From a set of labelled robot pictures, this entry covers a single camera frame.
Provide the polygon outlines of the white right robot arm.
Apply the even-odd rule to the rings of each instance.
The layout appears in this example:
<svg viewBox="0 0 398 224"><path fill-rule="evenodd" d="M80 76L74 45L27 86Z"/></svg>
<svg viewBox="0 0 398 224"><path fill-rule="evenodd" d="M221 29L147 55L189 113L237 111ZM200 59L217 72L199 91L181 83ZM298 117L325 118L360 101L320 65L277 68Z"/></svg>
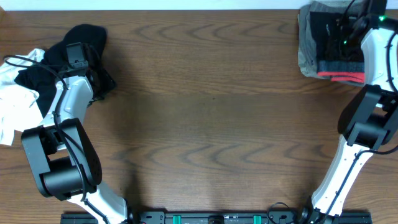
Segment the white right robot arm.
<svg viewBox="0 0 398 224"><path fill-rule="evenodd" d="M343 210L369 158L397 131L397 21L382 11L357 16L313 12L317 73L361 85L338 121L338 149L308 206L294 223L371 223L369 212Z"/></svg>

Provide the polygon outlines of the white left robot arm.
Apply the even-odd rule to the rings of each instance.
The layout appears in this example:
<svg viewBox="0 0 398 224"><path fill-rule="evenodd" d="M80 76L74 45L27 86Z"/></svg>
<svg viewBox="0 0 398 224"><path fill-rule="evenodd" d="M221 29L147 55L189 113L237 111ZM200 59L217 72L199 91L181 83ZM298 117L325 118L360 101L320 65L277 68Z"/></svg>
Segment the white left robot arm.
<svg viewBox="0 0 398 224"><path fill-rule="evenodd" d="M95 223L131 223L127 201L102 180L100 159L83 128L86 110L115 86L104 70L58 73L44 119L21 136L35 184L44 197L80 206Z"/></svg>

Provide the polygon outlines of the black leggings with coral waistband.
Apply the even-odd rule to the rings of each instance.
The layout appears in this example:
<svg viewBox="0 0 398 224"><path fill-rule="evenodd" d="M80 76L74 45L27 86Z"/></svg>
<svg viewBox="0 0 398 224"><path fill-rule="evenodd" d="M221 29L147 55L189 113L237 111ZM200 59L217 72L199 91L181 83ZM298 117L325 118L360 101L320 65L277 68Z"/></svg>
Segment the black leggings with coral waistband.
<svg viewBox="0 0 398 224"><path fill-rule="evenodd" d="M342 14L312 11L309 16L311 37L316 45L317 77L363 85L363 53L358 45L346 40L349 27L340 25Z"/></svg>

